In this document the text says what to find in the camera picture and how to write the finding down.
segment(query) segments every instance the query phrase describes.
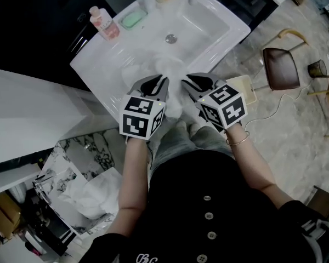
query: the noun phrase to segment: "person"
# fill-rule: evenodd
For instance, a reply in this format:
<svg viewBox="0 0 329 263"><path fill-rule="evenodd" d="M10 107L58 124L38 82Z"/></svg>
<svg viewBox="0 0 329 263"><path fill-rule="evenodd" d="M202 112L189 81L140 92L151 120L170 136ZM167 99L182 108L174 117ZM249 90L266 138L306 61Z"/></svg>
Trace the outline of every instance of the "person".
<svg viewBox="0 0 329 263"><path fill-rule="evenodd" d="M322 262L305 225L325 219L278 187L240 124L226 134L179 121L149 191L146 142L130 138L118 214L80 262Z"/></svg>

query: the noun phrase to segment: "sink drain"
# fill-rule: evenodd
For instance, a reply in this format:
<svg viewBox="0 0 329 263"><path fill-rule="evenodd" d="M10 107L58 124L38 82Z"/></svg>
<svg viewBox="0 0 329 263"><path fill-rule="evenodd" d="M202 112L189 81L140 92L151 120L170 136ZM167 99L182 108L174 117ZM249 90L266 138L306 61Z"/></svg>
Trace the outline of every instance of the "sink drain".
<svg viewBox="0 0 329 263"><path fill-rule="evenodd" d="M166 42L168 44L174 44L177 40L178 40L178 38L174 34L168 34L166 36Z"/></svg>

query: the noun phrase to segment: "white cable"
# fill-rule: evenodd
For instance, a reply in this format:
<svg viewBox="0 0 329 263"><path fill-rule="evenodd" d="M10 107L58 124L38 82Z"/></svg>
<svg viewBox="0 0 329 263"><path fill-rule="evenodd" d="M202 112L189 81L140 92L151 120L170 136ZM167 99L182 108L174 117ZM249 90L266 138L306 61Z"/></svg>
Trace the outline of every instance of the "white cable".
<svg viewBox="0 0 329 263"><path fill-rule="evenodd" d="M309 87L311 86L313 80L314 80L314 79L312 79L312 81L308 84L308 86L306 86L306 87L304 87L304 88L301 89L299 95L298 95L297 98L295 98L295 99L294 99L293 97L289 96L288 94L283 94L283 95L281 96L280 100L279 100L279 104L278 104L278 107L277 107L276 111L275 111L272 115L268 116L267 118L263 118L263 119L254 119L254 120L249 121L249 122L245 125L245 131L246 131L247 126L248 126L250 123L255 122L255 121L265 121L265 120L270 119L270 118L273 117L274 115L276 115L277 112L278 112L278 110L279 110L279 107L280 107L280 104L281 104L281 100L283 99L284 95L285 95L285 96L288 96L288 97L291 98L293 101L298 100L299 97L301 96L302 91L303 91L304 89L309 88Z"/></svg>

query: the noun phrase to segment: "brown chair seat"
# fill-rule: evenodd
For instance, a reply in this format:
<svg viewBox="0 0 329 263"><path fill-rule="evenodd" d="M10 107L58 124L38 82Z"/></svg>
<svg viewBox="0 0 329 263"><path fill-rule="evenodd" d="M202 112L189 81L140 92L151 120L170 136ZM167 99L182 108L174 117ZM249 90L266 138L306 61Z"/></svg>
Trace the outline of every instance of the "brown chair seat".
<svg viewBox="0 0 329 263"><path fill-rule="evenodd" d="M296 65L288 50L266 48L263 50L264 67L272 90L289 90L300 87Z"/></svg>

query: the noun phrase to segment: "pink lotion bottle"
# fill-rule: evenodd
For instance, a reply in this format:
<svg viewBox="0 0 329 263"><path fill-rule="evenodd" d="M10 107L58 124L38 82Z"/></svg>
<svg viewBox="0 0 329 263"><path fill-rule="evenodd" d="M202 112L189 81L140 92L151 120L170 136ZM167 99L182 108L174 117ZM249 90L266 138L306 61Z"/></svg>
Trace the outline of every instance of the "pink lotion bottle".
<svg viewBox="0 0 329 263"><path fill-rule="evenodd" d="M99 9L97 6L93 6L89 12L92 15L90 17L91 23L97 28L99 34L105 40L109 41L120 35L120 29L105 9Z"/></svg>

